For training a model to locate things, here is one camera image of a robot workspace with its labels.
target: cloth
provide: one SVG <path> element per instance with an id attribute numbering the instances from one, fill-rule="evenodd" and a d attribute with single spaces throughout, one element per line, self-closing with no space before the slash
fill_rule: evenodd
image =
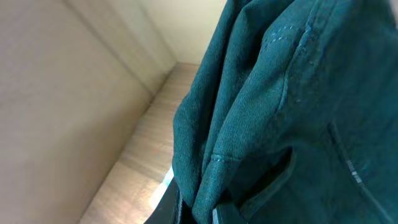
<path id="1" fill-rule="evenodd" d="M 229 0 L 174 117 L 189 214 L 398 222 L 398 36 L 383 0 Z"/>

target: teal fabric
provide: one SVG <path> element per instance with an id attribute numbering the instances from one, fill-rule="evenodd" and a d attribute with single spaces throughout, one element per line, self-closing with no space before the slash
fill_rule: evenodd
<path id="1" fill-rule="evenodd" d="M 174 117 L 188 213 L 398 222 L 398 35 L 383 0 L 229 0 Z"/>

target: wooden floor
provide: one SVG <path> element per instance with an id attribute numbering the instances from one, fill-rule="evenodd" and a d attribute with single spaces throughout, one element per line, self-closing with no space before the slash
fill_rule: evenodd
<path id="1" fill-rule="evenodd" d="M 143 223 L 153 212 L 150 199 L 171 166 L 173 116 L 197 69 L 187 64 L 174 68 L 82 216 L 81 224 Z"/>

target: wood plank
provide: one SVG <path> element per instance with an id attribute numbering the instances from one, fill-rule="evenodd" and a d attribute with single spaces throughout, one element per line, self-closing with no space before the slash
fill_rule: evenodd
<path id="1" fill-rule="evenodd" d="M 80 223 L 135 224 L 151 215 L 151 197 L 171 166 L 173 115 L 197 69 L 189 64 L 174 68 Z"/>

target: wrinkled fabric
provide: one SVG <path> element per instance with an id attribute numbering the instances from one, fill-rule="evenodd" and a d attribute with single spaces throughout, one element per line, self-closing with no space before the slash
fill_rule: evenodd
<path id="1" fill-rule="evenodd" d="M 198 223 L 398 222 L 398 36 L 383 0 L 229 0 L 174 117 Z"/>

